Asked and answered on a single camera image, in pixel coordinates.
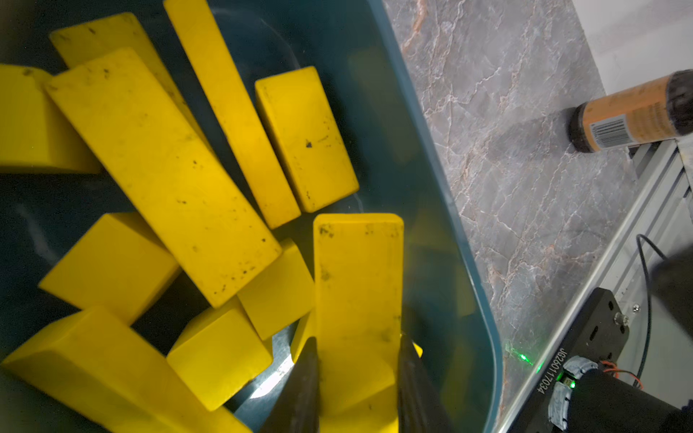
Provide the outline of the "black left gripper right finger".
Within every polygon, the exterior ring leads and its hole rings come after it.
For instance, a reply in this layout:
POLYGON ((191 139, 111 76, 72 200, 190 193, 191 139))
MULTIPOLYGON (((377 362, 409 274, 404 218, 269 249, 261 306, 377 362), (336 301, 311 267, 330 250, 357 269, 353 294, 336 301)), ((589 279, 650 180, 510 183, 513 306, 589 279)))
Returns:
POLYGON ((454 432, 454 426, 413 341, 406 335, 401 335, 400 341, 397 378, 399 431, 454 432))

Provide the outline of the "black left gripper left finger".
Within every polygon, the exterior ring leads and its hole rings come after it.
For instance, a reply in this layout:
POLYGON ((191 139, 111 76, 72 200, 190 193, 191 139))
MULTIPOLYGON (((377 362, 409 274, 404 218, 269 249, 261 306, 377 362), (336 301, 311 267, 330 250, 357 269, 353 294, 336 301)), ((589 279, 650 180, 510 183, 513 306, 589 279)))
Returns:
POLYGON ((319 431, 319 356, 316 337, 310 337, 267 417, 261 432, 319 431))

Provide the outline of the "yellow chunky block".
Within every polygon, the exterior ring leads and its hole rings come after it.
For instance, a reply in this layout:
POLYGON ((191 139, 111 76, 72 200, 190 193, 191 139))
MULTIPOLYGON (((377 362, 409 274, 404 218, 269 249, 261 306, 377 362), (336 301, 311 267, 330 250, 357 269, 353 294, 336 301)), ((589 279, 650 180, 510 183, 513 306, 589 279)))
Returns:
POLYGON ((1 173, 98 174, 102 165, 47 94, 44 70, 1 66, 1 173))

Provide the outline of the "yellow cube block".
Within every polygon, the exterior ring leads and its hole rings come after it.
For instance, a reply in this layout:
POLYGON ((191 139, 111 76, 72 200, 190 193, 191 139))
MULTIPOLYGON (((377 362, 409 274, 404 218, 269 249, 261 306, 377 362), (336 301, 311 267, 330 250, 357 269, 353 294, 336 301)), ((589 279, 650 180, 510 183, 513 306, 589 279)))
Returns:
POLYGON ((337 322, 337 315, 327 317, 312 310, 300 319, 292 339, 292 356, 297 361, 306 341, 316 337, 319 356, 324 361, 337 362, 343 355, 349 361, 376 362, 394 366, 400 350, 401 334, 398 322, 389 322, 368 316, 357 316, 344 324, 337 322))
POLYGON ((315 305, 315 283, 300 249, 290 238, 279 258, 238 292, 256 333, 267 340, 308 314, 315 305))

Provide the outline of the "short yellow rectangular block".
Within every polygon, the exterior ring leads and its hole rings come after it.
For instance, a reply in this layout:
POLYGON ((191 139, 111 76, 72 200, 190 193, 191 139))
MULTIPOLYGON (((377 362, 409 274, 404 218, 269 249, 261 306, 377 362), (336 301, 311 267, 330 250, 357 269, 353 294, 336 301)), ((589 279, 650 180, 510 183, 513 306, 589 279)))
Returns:
POLYGON ((315 213, 359 190, 314 67, 259 79, 254 90, 263 125, 302 211, 315 213))

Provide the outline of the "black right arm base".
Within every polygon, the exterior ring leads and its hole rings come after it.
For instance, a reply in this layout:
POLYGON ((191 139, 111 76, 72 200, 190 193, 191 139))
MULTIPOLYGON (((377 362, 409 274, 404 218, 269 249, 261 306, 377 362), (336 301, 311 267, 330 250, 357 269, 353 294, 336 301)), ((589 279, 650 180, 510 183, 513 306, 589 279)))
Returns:
POLYGON ((630 328, 616 318, 622 310, 610 290, 595 288, 572 322, 555 353, 541 365, 529 397, 510 427, 511 432, 556 432, 548 407, 553 386, 572 357, 614 364, 629 337, 630 328))

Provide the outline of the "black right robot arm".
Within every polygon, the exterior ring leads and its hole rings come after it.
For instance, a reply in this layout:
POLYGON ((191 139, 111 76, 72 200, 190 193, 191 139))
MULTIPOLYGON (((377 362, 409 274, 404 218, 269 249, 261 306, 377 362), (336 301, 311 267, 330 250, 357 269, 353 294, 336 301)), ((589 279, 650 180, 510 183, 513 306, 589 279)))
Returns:
MULTIPOLYGON (((692 334, 692 250, 657 264, 651 294, 692 334)), ((584 357, 572 357, 565 370, 574 387, 554 385, 548 420, 564 432, 691 432, 692 403, 677 408, 615 379, 584 357)))

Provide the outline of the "small yellow block front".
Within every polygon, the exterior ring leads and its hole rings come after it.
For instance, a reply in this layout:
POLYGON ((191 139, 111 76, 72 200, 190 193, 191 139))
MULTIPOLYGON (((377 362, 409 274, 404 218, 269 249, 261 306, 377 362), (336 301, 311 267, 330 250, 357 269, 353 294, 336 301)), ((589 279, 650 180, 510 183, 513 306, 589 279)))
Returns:
POLYGON ((271 366, 272 341, 257 334, 239 299, 208 308, 184 328, 168 364, 209 411, 216 411, 271 366))

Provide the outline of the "long yellow plank block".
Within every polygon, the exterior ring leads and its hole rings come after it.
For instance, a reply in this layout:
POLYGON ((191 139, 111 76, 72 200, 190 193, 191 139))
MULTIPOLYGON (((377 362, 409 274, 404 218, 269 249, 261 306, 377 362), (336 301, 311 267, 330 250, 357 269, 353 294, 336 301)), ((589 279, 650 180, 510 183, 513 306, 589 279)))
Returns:
POLYGON ((276 229, 298 218, 297 200, 209 4, 166 0, 164 9, 266 225, 276 229))

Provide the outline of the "teal plastic bin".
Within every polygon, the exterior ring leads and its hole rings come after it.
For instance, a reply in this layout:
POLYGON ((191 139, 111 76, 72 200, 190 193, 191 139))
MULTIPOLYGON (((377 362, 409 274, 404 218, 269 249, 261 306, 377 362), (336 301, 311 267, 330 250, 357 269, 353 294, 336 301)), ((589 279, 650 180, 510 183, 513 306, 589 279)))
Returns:
MULTIPOLYGON (((404 221, 404 331, 458 432, 487 432, 498 412, 500 337, 467 236, 382 1, 209 1, 248 88, 306 66, 321 76, 359 192, 326 213, 393 213, 404 221)), ((135 15, 211 143, 256 207, 162 1, 1 1, 1 63, 66 70, 49 34, 135 15)), ((135 211, 106 171, 1 175, 1 360, 77 308, 40 290, 50 271, 106 213, 135 211)), ((209 307, 181 274, 134 324, 168 353, 209 307)), ((106 432, 1 368, 1 432, 106 432)))

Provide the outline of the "brown bottle orange cap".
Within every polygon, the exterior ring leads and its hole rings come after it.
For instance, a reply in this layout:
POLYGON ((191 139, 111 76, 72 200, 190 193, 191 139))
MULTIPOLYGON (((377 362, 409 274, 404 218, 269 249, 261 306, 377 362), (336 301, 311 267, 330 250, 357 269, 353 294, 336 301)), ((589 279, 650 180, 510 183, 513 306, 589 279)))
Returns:
POLYGON ((568 138, 581 153, 651 144, 692 133, 692 71, 680 70, 578 106, 568 138))

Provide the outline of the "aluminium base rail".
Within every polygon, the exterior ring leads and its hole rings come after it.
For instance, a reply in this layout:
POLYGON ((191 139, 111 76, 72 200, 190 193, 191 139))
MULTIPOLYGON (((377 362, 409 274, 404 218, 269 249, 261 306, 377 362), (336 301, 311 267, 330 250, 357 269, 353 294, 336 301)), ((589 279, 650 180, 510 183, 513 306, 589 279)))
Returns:
POLYGON ((643 146, 635 154, 635 164, 640 190, 631 209, 593 271, 573 296, 566 318, 556 321, 548 346, 532 359, 529 378, 514 393, 494 431, 510 430, 520 414, 523 400, 548 372, 559 341, 567 335, 570 324, 595 288, 611 290, 630 319, 631 337, 619 363, 621 366, 634 367, 639 356, 646 353, 644 371, 653 375, 655 366, 663 362, 665 348, 679 344, 688 352, 692 350, 692 344, 675 328, 672 319, 665 317, 659 305, 647 307, 641 253, 636 246, 639 235, 647 236, 664 253, 673 253, 691 243, 692 187, 688 171, 692 167, 692 141, 687 138, 643 146))

